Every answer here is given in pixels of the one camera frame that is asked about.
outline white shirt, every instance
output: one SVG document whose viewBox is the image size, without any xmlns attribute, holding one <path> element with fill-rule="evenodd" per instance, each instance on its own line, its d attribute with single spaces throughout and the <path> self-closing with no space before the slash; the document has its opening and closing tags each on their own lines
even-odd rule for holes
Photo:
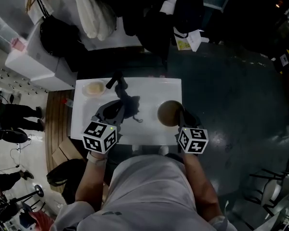
<svg viewBox="0 0 289 231">
<path fill-rule="evenodd" d="M 224 217 L 209 223 L 197 214 L 184 165 L 160 155 L 130 158 L 114 171 L 108 197 L 98 212 L 86 202 L 64 206 L 51 231 L 214 231 Z M 228 222 L 227 231 L 236 229 Z"/>
</svg>

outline white box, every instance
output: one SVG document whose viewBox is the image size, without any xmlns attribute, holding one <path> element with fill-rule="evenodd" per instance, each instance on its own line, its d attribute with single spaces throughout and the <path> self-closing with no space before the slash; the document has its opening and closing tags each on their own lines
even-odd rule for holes
<svg viewBox="0 0 289 231">
<path fill-rule="evenodd" d="M 208 132 L 199 128 L 182 128 L 178 143 L 185 153 L 202 154 L 209 142 Z"/>
<path fill-rule="evenodd" d="M 117 127 L 90 121 L 82 133 L 83 146 L 97 153 L 105 154 L 118 140 Z"/>
</svg>

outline white table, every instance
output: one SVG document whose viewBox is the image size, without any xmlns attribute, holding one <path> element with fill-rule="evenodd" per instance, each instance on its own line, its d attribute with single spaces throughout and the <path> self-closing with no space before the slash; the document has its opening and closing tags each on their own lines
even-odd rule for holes
<svg viewBox="0 0 289 231">
<path fill-rule="evenodd" d="M 122 135 L 119 144 L 134 145 L 176 145 L 175 136 L 178 126 L 166 127 L 158 120 L 158 107 L 168 100 L 182 103 L 181 80 L 171 78 L 124 78 L 129 87 L 126 92 L 130 96 L 140 96 L 138 123 L 132 117 L 125 119 L 121 124 Z M 100 79 L 107 84 L 110 78 Z M 115 86 L 99 98 L 88 98 L 82 94 L 84 85 L 92 79 L 77 80 L 72 114 L 71 138 L 81 140 L 81 131 L 85 123 L 91 120 L 98 108 L 110 101 L 118 100 Z"/>
</svg>

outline person's leg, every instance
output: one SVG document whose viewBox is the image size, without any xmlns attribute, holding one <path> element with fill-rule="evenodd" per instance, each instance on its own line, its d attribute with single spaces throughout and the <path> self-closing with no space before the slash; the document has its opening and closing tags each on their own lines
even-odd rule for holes
<svg viewBox="0 0 289 231">
<path fill-rule="evenodd" d="M 27 180 L 28 178 L 33 179 L 33 175 L 29 171 L 19 171 L 12 174 L 2 174 L 0 175 L 0 190 L 6 191 L 11 189 L 16 182 L 20 180 L 20 178 L 24 178 Z"/>
<path fill-rule="evenodd" d="M 15 117 L 42 118 L 42 109 L 40 107 L 36 107 L 36 110 L 33 110 L 25 105 L 6 104 L 4 115 L 8 117 L 15 116 Z"/>
<path fill-rule="evenodd" d="M 38 122 L 33 122 L 24 118 L 10 116 L 4 117 L 0 122 L 3 129 L 22 128 L 35 131 L 44 131 L 44 126 L 40 119 Z"/>
<path fill-rule="evenodd" d="M 0 190 L 3 192 L 11 189 L 20 178 L 19 172 L 0 175 Z"/>
</svg>

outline black bag strap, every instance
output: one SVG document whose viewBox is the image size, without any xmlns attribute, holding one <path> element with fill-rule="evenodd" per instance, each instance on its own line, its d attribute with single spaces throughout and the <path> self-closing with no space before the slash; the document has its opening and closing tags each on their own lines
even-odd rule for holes
<svg viewBox="0 0 289 231">
<path fill-rule="evenodd" d="M 175 34 L 175 36 L 177 36 L 178 38 L 181 38 L 181 39 L 185 39 L 185 38 L 188 37 L 188 33 L 187 33 L 187 35 L 186 35 L 185 37 L 183 37 L 183 36 L 181 36 L 181 35 L 179 35 L 179 34 L 176 34 L 176 33 L 174 33 L 174 34 Z"/>
<path fill-rule="evenodd" d="M 37 1 L 38 5 L 39 5 L 39 8 L 42 11 L 44 17 L 45 18 L 49 17 L 50 15 L 49 15 L 48 11 L 46 10 L 46 8 L 45 8 L 44 4 L 42 3 L 42 1 L 41 0 L 36 0 L 36 1 Z"/>
<path fill-rule="evenodd" d="M 50 185 L 54 186 L 54 187 L 62 186 L 62 185 L 64 185 L 66 182 L 67 182 L 67 180 L 64 180 L 64 181 L 62 181 L 62 182 L 60 182 L 60 183 L 56 183 L 56 182 L 53 182 L 53 181 L 50 181 L 50 182 L 48 181 L 48 183 L 49 183 Z"/>
</svg>

